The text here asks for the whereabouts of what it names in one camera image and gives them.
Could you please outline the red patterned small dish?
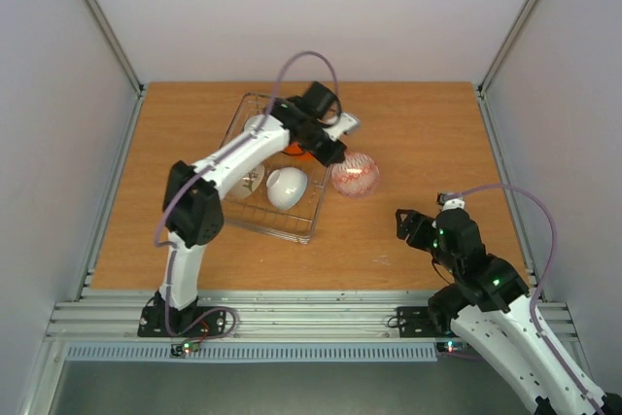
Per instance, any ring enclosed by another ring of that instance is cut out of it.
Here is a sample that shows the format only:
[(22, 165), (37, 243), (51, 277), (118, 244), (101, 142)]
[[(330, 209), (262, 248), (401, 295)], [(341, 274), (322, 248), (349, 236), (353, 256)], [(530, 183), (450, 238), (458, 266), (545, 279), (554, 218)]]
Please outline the red patterned small dish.
[(363, 198), (371, 195), (378, 187), (380, 170), (369, 155), (347, 152), (342, 162), (332, 166), (330, 180), (339, 194)]

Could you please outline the teal and white bowl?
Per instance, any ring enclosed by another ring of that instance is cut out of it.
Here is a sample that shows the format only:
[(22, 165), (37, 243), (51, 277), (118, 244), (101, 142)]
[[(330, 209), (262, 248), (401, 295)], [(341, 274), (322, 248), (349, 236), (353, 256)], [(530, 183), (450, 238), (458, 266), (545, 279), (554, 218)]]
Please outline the teal and white bowl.
[(256, 115), (248, 118), (243, 125), (244, 131), (250, 131), (252, 128), (257, 127), (263, 120), (263, 115)]

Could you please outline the floral cream bowl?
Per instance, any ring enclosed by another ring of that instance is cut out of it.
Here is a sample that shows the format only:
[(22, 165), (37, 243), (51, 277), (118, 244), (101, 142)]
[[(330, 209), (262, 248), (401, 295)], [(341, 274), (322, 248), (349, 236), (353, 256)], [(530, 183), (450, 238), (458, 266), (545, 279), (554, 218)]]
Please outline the floral cream bowl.
[(238, 200), (251, 196), (261, 185), (264, 179), (264, 165), (258, 164), (238, 180), (228, 191), (227, 195)]

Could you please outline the chrome wire dish rack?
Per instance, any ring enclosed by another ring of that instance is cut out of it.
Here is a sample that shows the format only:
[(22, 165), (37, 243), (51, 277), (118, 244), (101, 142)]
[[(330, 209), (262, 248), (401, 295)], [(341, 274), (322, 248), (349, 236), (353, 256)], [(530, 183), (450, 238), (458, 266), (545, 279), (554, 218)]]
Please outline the chrome wire dish rack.
[(307, 244), (314, 233), (330, 171), (288, 149), (243, 176), (222, 202), (225, 222)]

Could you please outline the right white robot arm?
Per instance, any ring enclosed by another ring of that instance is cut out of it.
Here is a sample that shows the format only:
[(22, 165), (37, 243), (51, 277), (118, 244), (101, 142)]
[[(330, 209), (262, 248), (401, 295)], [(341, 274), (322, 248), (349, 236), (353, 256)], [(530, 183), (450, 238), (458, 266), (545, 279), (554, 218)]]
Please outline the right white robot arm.
[(533, 414), (618, 414), (621, 397), (601, 389), (532, 305), (529, 288), (489, 253), (462, 208), (435, 217), (396, 211), (397, 238), (431, 255), (454, 281), (428, 301), (434, 330), (472, 347)]

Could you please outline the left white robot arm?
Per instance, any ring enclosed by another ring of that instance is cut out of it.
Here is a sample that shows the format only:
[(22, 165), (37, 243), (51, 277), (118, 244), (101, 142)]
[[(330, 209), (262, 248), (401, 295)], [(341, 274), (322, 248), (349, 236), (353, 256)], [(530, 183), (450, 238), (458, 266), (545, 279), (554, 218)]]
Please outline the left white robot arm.
[(184, 335), (194, 327), (196, 313), (190, 305), (197, 299), (206, 246), (225, 223), (222, 200), (243, 176), (291, 143), (325, 167), (344, 161), (346, 145), (341, 137), (361, 123), (344, 111), (323, 122), (326, 110), (339, 104), (336, 94), (318, 82), (300, 96), (273, 97), (248, 129), (215, 153), (171, 167), (155, 244), (169, 249), (159, 293), (166, 305), (160, 321), (172, 334)]

